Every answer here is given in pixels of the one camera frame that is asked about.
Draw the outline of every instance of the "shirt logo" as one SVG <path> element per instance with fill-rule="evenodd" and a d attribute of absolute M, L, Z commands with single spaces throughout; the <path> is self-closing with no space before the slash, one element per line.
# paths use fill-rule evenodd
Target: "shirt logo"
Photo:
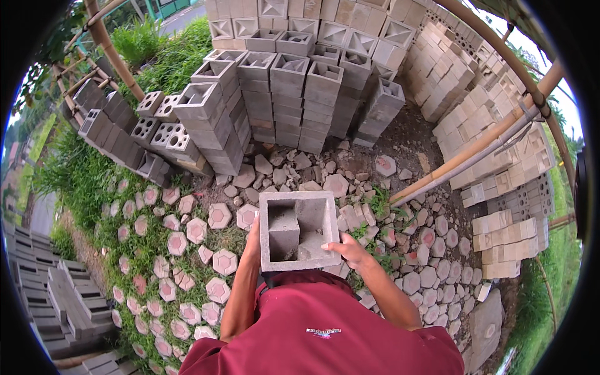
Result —
<path fill-rule="evenodd" d="M 329 339 L 329 338 L 331 338 L 331 334 L 339 333 L 339 332 L 341 332 L 341 329 L 340 328 L 335 328 L 335 329 L 314 329 L 314 328 L 307 328 L 306 331 L 314 333 L 314 335 L 316 337 Z"/>

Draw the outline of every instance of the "red shirt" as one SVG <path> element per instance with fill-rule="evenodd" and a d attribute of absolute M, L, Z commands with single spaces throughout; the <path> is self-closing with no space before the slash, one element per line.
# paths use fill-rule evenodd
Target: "red shirt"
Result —
<path fill-rule="evenodd" d="M 260 290 L 255 324 L 229 344 L 197 340 L 179 375 L 464 373 L 443 327 L 397 328 L 361 305 L 349 288 L 315 282 Z"/>

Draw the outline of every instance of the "perforated concrete block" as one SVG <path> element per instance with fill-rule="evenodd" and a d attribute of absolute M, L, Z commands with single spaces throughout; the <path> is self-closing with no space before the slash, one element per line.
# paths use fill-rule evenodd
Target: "perforated concrete block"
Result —
<path fill-rule="evenodd" d="M 264 271 L 334 266 L 338 253 L 321 249 L 339 242 L 335 202 L 330 191 L 291 191 L 260 195 L 261 265 Z M 298 233 L 298 245 L 272 233 Z"/>

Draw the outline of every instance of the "hand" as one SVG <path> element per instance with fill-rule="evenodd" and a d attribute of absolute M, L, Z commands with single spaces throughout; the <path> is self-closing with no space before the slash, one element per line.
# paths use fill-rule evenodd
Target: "hand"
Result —
<path fill-rule="evenodd" d="M 321 245 L 321 248 L 329 251 L 336 251 L 340 253 L 345 259 L 348 267 L 352 269 L 359 269 L 366 260 L 371 258 L 364 247 L 362 247 L 352 236 L 348 233 L 340 232 L 341 244 L 337 242 L 330 242 L 328 244 Z"/>

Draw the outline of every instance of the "person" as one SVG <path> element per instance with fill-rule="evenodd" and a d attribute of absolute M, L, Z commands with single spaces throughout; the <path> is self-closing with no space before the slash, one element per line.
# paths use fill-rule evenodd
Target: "person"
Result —
<path fill-rule="evenodd" d="M 281 272 L 255 289 L 260 268 L 258 213 L 239 260 L 219 340 L 201 338 L 179 375 L 463 374 L 444 327 L 423 328 L 413 302 L 350 235 L 322 245 L 362 276 L 385 319 L 366 309 L 340 277 Z"/>

